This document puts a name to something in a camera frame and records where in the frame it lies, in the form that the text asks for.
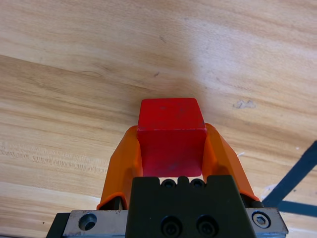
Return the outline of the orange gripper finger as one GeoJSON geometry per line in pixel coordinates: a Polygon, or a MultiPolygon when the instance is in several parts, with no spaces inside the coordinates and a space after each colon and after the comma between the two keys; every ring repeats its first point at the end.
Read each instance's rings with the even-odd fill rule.
{"type": "Polygon", "coordinates": [[[137,126],[130,127],[112,154],[106,174],[105,184],[98,210],[111,210],[116,198],[120,198],[122,208],[128,209],[132,180],[143,175],[137,126]]]}
{"type": "Polygon", "coordinates": [[[230,175],[240,194],[251,201],[259,202],[255,196],[240,160],[235,151],[219,134],[215,127],[206,123],[207,136],[204,146],[202,176],[206,181],[208,176],[230,175]]]}

